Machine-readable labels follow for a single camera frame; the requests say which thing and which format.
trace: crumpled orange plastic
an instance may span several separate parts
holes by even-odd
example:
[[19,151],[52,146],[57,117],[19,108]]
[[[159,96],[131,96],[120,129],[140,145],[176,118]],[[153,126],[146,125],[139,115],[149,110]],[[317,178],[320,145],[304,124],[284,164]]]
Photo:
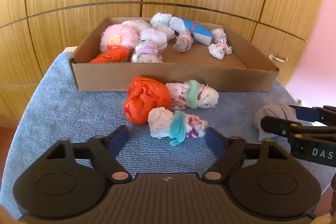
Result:
[[119,45],[108,45],[108,51],[98,55],[89,63],[118,63],[121,61],[127,62],[129,49]]
[[170,109],[168,88],[151,78],[135,77],[128,86],[127,96],[123,110],[127,120],[134,124],[145,124],[153,108],[163,106]]

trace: yellow tag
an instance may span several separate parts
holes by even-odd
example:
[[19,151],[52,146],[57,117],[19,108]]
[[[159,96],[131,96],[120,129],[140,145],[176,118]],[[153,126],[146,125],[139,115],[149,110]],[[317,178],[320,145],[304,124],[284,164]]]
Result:
[[119,45],[121,38],[111,37],[107,45]]

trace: blue towel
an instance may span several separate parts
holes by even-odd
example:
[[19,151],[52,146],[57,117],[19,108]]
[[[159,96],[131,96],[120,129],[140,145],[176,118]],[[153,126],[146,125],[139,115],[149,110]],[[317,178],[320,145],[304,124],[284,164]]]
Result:
[[[130,138],[117,160],[132,176],[137,172],[202,174],[215,162],[216,157],[204,138],[186,138],[171,147],[169,138],[152,138],[148,125],[136,126],[128,122],[122,112],[125,92],[77,91],[68,64],[69,55],[60,54],[44,75],[14,135],[0,189],[0,204],[12,216],[20,217],[12,194],[15,180],[62,137],[70,137],[72,142],[84,142],[95,135],[107,136],[119,125],[126,125]],[[274,102],[295,104],[277,81],[269,92],[222,92],[218,101],[217,108],[187,108],[185,112],[208,120],[209,126],[225,136],[239,135],[253,143],[258,143],[253,119],[260,107]],[[275,140],[289,151],[285,138],[276,137]],[[317,177],[324,191],[335,168],[299,161]],[[87,160],[78,162],[89,165]]]

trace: floor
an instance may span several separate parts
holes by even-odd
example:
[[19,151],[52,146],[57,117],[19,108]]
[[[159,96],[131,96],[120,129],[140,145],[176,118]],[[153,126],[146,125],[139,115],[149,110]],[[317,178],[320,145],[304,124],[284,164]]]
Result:
[[[14,132],[15,129],[0,127],[0,181]],[[332,193],[331,187],[323,193],[315,210],[316,216],[322,216],[329,212]]]

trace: pink wall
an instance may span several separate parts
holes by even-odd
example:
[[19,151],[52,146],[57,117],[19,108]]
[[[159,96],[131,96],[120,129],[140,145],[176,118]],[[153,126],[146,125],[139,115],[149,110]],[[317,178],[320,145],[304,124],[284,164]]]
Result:
[[336,107],[336,0],[322,0],[303,57],[286,86],[305,106]]

